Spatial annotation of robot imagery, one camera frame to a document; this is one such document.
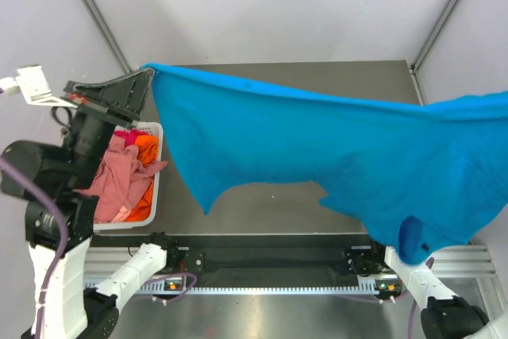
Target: magenta cloth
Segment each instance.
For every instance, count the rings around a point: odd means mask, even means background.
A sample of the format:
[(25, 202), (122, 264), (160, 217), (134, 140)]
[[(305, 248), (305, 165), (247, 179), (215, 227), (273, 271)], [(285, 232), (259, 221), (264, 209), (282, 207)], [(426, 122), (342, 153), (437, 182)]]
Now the magenta cloth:
[(150, 185), (151, 177), (167, 166), (167, 162), (156, 160), (146, 168), (137, 159), (139, 148), (113, 135), (102, 162), (95, 174), (94, 182), (83, 195), (98, 196), (95, 222), (111, 222), (121, 208), (131, 210), (143, 197)]
[(117, 137), (121, 137), (125, 139), (125, 147), (134, 144), (136, 138), (140, 135), (148, 135), (144, 131), (138, 129), (132, 129), (130, 131), (117, 130), (114, 132), (114, 135)]

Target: white plastic basket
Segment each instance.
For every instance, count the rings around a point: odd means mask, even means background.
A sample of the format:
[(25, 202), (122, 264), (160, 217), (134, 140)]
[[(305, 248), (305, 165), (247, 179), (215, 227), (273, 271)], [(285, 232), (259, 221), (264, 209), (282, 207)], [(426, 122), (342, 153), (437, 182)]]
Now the white plastic basket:
[[(157, 122), (137, 122), (134, 129), (144, 131), (150, 135), (154, 135), (159, 138), (159, 146), (157, 147), (157, 159), (160, 160), (162, 156), (162, 143), (164, 138), (164, 131), (162, 125)], [(116, 130), (125, 130), (121, 127), (117, 127)], [(94, 224), (94, 231), (99, 230), (113, 230), (113, 229), (130, 229), (137, 226), (148, 225), (153, 221), (156, 216), (157, 210), (157, 195), (159, 194), (159, 177), (160, 173), (155, 174), (153, 183), (153, 197), (152, 197), (152, 208), (150, 209), (150, 215), (146, 220), (142, 222), (107, 222), (103, 224)]]

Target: blue fabric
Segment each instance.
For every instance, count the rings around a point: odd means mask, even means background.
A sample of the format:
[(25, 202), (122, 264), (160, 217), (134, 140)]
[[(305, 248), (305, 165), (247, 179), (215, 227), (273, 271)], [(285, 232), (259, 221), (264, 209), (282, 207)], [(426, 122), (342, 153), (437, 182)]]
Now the blue fabric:
[(230, 187), (312, 180), (323, 206), (417, 264), (466, 244), (508, 202), (508, 92), (412, 106), (149, 66), (172, 158), (205, 214)]

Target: white wall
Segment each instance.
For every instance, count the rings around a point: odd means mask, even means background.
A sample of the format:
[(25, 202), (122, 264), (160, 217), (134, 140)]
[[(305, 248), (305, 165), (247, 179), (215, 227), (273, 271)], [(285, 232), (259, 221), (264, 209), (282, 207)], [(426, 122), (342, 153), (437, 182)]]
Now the white wall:
[(446, 0), (96, 0), (127, 60), (413, 61)]
[[(0, 0), (0, 78), (18, 66), (41, 64), (58, 92), (67, 80), (99, 81), (120, 75), (80, 0)], [(49, 110), (21, 96), (0, 95), (0, 151), (18, 139), (60, 142)], [(24, 241), (25, 204), (0, 195), (0, 331), (20, 337), (33, 322), (33, 270)]]
[[(420, 78), (429, 102), (508, 91), (508, 0), (462, 0)], [(508, 294), (508, 207), (478, 239), (487, 244)]]

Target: stainless steel panel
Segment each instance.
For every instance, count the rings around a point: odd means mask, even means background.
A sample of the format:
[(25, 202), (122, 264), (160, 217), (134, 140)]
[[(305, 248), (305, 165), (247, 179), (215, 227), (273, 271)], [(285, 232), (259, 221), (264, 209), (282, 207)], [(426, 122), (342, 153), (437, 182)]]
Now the stainless steel panel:
[[(445, 281), (471, 304), (481, 303), (474, 279)], [(405, 339), (412, 298), (370, 304), (331, 296), (189, 295), (174, 305), (130, 302), (113, 339)], [(425, 339), (419, 314), (414, 339)]]
[[(239, 64), (200, 68), (325, 94), (418, 104), (418, 97), (404, 61)], [(143, 119), (159, 119), (152, 99), (148, 100)], [(163, 159), (170, 160), (170, 164), (160, 176), (155, 220), (145, 227), (112, 233), (364, 232), (360, 222), (319, 206), (318, 200), (325, 196), (325, 192), (314, 183), (249, 184), (236, 187), (226, 191), (206, 217), (176, 171), (166, 144)]]

